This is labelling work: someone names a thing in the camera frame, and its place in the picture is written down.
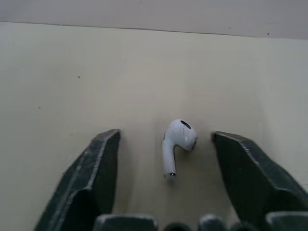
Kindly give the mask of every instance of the earbud stem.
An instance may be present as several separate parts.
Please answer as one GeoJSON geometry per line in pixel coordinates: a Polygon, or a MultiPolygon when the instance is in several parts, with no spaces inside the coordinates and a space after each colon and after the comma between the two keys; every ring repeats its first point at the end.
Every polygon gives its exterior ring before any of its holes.
{"type": "Polygon", "coordinates": [[[176,168],[174,161],[174,144],[164,140],[163,141],[163,163],[165,177],[176,176],[176,168]]]}

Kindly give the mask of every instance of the earbud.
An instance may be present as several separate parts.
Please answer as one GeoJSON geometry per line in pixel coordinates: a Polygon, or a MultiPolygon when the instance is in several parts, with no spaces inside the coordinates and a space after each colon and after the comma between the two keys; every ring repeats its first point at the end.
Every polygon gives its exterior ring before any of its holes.
{"type": "Polygon", "coordinates": [[[163,162],[165,177],[175,177],[177,172],[174,161],[174,147],[179,146],[191,151],[197,141],[194,129],[184,120],[176,119],[171,122],[163,140],[163,162]]]}

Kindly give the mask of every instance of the beige wall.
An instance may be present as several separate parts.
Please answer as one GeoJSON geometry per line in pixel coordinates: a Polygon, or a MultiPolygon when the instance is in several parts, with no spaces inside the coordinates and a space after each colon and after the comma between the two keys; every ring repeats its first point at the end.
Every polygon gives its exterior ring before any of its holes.
{"type": "Polygon", "coordinates": [[[0,21],[308,39],[306,0],[0,0],[0,21]]]}
{"type": "Polygon", "coordinates": [[[304,40],[0,23],[0,229],[32,230],[62,173],[110,128],[123,134],[114,212],[161,227],[235,219],[210,131],[255,140],[307,188],[307,59],[304,40]],[[167,185],[161,140],[176,118],[199,140],[178,150],[167,185]]]}

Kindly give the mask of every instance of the beige surface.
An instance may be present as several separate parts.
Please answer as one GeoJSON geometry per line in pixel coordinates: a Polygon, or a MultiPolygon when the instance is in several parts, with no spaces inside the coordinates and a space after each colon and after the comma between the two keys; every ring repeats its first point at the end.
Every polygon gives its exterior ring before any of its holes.
{"type": "Polygon", "coordinates": [[[308,184],[308,41],[0,23],[0,230],[31,230],[97,133],[122,129],[114,212],[161,227],[234,214],[209,142],[255,140],[308,184]],[[199,135],[163,178],[161,140],[175,118],[199,135]]]}

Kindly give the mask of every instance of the white wireless earbud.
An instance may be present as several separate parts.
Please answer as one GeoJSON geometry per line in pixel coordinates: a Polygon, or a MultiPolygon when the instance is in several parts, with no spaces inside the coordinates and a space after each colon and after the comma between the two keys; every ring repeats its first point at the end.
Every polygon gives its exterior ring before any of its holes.
{"type": "Polygon", "coordinates": [[[163,162],[165,177],[175,177],[177,172],[174,161],[174,147],[180,146],[191,151],[197,141],[194,129],[184,120],[176,119],[171,122],[163,140],[163,162]]]}

